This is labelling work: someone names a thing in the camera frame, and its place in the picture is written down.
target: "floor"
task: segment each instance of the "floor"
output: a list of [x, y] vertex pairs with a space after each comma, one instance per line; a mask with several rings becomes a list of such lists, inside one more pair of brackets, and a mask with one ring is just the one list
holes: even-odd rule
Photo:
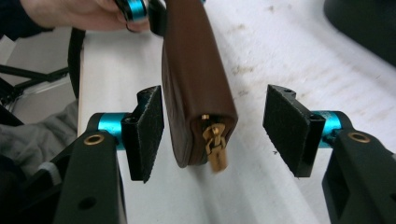
[[[15, 43], [2, 40], [0, 63], [30, 71], [48, 74], [67, 66], [67, 48], [70, 28], [19, 39]], [[11, 85], [19, 84], [24, 77], [0, 74]], [[26, 89], [24, 94], [7, 108], [22, 122], [34, 123], [59, 112], [75, 101], [69, 77], [41, 83]]]

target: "person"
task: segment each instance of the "person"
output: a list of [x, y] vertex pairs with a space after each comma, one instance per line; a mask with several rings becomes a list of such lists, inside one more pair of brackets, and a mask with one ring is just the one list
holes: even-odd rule
[[149, 28], [149, 20], [127, 22], [114, 0], [2, 0], [0, 21], [0, 35], [12, 40], [61, 26], [134, 32]]
[[[0, 38], [11, 40], [61, 26], [133, 32], [149, 28], [148, 20], [126, 21], [114, 0], [1, 0], [0, 21]], [[0, 124], [0, 223], [7, 223], [21, 206], [21, 183], [77, 138], [77, 111], [74, 102], [36, 124]]]

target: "wallet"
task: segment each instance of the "wallet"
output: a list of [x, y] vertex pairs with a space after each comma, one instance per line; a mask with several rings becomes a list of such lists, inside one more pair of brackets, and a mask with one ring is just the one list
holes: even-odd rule
[[238, 117], [209, 19], [200, 0], [166, 1], [166, 14], [163, 94], [177, 164], [222, 171]]

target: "dark sleeve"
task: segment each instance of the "dark sleeve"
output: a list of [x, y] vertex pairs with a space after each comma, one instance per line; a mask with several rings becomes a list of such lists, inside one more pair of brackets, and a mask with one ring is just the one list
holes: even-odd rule
[[0, 0], [0, 38], [11, 40], [50, 31], [35, 24], [24, 11], [20, 0]]

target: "stained white surface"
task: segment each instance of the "stained white surface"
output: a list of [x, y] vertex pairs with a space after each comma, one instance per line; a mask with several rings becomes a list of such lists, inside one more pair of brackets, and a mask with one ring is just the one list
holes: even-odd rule
[[[329, 223], [318, 152], [311, 178], [296, 179], [262, 127], [268, 84], [288, 87], [311, 110], [341, 110], [355, 128], [396, 149], [396, 69], [337, 32], [323, 1], [212, 0], [205, 4], [239, 122], [229, 167], [180, 169], [165, 117], [146, 184], [129, 180], [119, 154], [130, 223]], [[161, 84], [162, 40], [150, 33], [87, 33], [79, 130], [95, 112], [133, 111], [136, 93]]]

